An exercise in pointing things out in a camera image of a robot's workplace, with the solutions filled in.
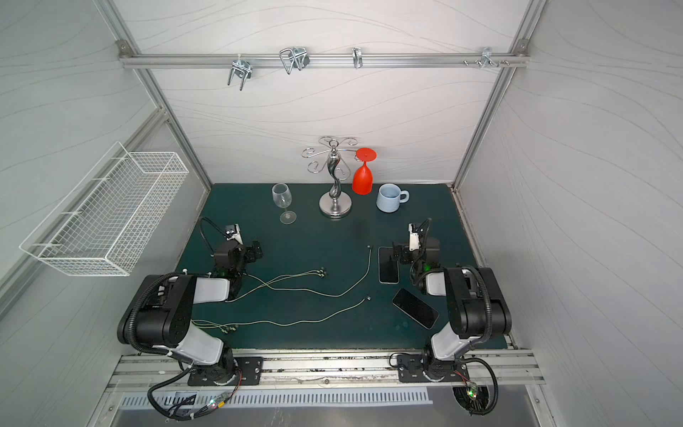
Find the black phone silver frame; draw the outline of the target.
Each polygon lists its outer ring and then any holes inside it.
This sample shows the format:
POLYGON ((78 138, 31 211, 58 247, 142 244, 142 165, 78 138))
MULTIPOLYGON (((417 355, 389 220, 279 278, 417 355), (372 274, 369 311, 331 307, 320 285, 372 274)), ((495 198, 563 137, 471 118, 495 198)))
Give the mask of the black phone silver frame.
POLYGON ((396 285, 400 282, 398 260, 392 247, 378 249, 379 282, 386 285, 396 285))

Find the black phone purple frame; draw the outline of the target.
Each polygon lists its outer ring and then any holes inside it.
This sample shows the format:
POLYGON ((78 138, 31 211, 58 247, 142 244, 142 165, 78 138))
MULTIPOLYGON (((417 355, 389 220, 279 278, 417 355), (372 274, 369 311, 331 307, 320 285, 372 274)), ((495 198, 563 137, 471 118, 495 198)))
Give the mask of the black phone purple frame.
POLYGON ((439 319, 435 309, 405 288, 398 290, 392 304, 425 329, 432 329, 439 319))

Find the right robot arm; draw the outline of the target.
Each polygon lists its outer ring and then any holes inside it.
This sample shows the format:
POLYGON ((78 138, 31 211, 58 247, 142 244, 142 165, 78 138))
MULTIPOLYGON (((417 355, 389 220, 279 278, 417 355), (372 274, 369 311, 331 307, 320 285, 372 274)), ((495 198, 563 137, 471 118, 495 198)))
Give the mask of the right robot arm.
POLYGON ((512 330, 512 315, 492 269, 439 263, 440 243, 413 233, 406 244, 392 245, 392 258, 410 266, 411 284, 424 295, 444 297, 448 320, 426 344, 423 372, 437 381, 450 363, 464 368, 464 356, 480 344, 512 330))

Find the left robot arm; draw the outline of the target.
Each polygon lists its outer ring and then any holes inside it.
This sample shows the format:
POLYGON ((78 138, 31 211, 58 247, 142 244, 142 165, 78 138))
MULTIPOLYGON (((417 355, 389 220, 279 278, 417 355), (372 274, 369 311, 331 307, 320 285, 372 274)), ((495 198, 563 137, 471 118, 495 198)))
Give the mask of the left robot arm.
POLYGON ((192 365, 206 382, 228 384, 238 375, 231 348, 194 325, 193 308, 210 302, 235 302, 247 265, 263 257, 259 241, 246 246, 227 240, 213 251, 211 275, 184 272, 147 276, 117 327, 120 343, 137 352, 165 355, 192 365))

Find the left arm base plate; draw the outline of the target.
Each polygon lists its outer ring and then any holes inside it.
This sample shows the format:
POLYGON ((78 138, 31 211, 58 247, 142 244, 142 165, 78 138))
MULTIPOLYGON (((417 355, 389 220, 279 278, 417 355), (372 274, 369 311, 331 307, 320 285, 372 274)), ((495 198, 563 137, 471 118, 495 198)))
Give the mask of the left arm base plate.
POLYGON ((230 372, 220 368, 202 367, 190 374, 188 385, 196 387, 209 386, 246 386, 259 385, 263 373, 263 357, 236 357, 230 372))

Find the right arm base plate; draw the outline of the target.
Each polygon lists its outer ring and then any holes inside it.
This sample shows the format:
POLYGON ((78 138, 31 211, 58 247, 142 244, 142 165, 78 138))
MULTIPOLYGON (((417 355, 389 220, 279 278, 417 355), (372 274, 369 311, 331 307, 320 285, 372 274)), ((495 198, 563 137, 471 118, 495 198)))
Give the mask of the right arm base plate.
POLYGON ((463 383, 469 380, 466 366, 455 361, 430 359, 423 354, 396 352, 389 357, 390 367, 403 384, 463 383))

